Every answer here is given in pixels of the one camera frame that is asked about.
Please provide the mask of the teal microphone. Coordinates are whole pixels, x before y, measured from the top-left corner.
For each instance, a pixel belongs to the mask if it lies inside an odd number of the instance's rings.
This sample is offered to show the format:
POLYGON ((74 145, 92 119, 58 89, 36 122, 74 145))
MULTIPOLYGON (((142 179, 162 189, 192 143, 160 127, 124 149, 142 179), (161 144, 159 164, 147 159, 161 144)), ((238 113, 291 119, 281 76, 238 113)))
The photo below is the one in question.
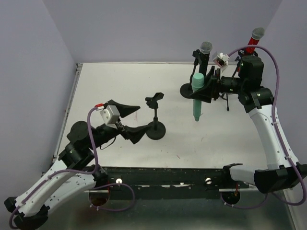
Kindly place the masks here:
POLYGON ((192 93, 193 95, 191 96, 193 99, 193 117, 196 122, 200 120, 201 116, 201 96, 200 93, 195 92, 199 91, 201 88, 204 87, 204 75, 202 73, 195 73, 192 76, 192 82, 191 82, 191 87, 192 87, 192 93))

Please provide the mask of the black tripod shock-mount stand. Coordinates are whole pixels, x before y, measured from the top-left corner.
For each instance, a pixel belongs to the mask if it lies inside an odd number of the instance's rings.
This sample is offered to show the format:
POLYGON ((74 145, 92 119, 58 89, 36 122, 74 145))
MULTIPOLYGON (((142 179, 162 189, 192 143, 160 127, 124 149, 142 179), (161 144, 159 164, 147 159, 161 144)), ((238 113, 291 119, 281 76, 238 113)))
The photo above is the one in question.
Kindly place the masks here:
MULTIPOLYGON (((258 56, 258 53, 255 51, 255 48, 244 48, 238 51, 238 56, 236 57, 235 61, 237 62, 236 68, 232 74, 232 78, 235 77, 235 75, 239 72, 240 64, 241 64, 241 59, 243 56, 258 56)), ((230 107, 229 107, 229 94, 228 93, 222 93, 219 95, 219 97, 223 100, 226 101, 226 110, 229 112, 230 107)))

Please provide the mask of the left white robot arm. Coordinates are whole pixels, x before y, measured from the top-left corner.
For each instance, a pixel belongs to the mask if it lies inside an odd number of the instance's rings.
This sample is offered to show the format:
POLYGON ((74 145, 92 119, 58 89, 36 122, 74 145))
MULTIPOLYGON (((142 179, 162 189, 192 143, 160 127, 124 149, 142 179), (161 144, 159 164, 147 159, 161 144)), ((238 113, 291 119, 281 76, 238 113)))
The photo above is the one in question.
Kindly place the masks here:
POLYGON ((11 213, 10 228, 36 230, 61 203, 86 190, 109 187, 108 175, 99 165, 96 149, 118 135, 138 143, 149 126, 124 126, 121 119, 139 109, 137 105, 110 100, 95 105, 86 121, 74 123, 67 135, 69 143, 49 170, 22 195, 4 201, 11 213))

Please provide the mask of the black round-base stand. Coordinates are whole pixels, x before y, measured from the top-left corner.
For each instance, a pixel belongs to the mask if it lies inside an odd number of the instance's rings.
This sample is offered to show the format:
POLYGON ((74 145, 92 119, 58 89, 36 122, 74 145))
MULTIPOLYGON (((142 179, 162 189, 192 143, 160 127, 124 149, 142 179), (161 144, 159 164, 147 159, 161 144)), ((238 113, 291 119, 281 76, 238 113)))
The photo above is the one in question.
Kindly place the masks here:
POLYGON ((189 83, 185 83, 183 84, 181 87, 180 87, 180 94, 184 97, 184 98, 189 98, 190 94, 192 93, 192 86, 191 86, 191 83, 192 83, 192 77, 195 73, 195 70, 196 70, 196 67, 198 66, 199 64, 199 58, 200 58, 200 50, 197 49, 195 51, 193 51, 193 54, 192 56, 195 58, 194 59, 194 63, 193 63, 193 70, 192 70, 192 73, 190 75, 190 78, 189 78, 189 83))
POLYGON ((153 121, 149 123, 151 126, 147 130, 146 135, 152 140, 160 140, 166 134, 165 125, 158 120, 157 110, 158 110, 158 101, 163 99, 164 94, 162 92, 157 92, 153 97, 146 97, 145 101, 149 108, 154 109, 153 121))

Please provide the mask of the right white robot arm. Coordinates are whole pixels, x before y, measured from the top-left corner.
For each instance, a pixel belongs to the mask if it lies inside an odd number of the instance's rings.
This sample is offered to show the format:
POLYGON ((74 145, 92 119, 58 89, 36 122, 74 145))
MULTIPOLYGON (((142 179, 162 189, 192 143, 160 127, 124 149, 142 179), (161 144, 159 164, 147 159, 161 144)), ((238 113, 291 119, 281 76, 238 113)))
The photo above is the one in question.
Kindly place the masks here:
POLYGON ((272 193, 292 188, 299 183, 298 176, 307 175, 306 164, 300 164, 290 151, 277 110, 273 108, 274 97, 270 89, 261 85, 264 64, 256 56, 244 56, 240 61, 237 78, 220 76, 218 69, 211 68, 204 76, 195 73, 192 77, 192 94, 195 104, 210 103, 220 93, 238 95, 239 102, 253 121, 266 155, 267 168, 254 169, 244 165, 232 165, 230 177, 234 181, 252 184, 263 193, 272 193))

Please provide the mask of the red rhinestone microphone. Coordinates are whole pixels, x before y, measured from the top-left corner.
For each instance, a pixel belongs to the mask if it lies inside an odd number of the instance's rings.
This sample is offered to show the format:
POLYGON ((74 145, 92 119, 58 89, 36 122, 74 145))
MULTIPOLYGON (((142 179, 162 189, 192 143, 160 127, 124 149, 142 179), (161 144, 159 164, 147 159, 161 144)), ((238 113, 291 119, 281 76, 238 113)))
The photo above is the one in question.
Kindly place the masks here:
MULTIPOLYGON (((264 36, 265 29, 263 27, 257 27, 252 31, 251 38, 248 42, 249 45, 257 45, 259 40, 264 36)), ((245 48, 245 54, 252 55, 255 51, 254 47, 245 48)))

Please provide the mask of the black microphone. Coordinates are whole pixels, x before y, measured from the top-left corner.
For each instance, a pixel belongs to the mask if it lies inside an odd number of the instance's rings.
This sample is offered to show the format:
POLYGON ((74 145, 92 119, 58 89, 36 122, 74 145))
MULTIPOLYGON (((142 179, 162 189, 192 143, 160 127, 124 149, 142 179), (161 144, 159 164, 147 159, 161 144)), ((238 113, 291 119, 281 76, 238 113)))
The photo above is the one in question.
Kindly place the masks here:
POLYGON ((213 46, 211 42, 205 41, 200 46, 200 56, 199 56, 199 73, 202 73, 204 76, 207 72, 207 67, 210 59, 210 52, 213 46))

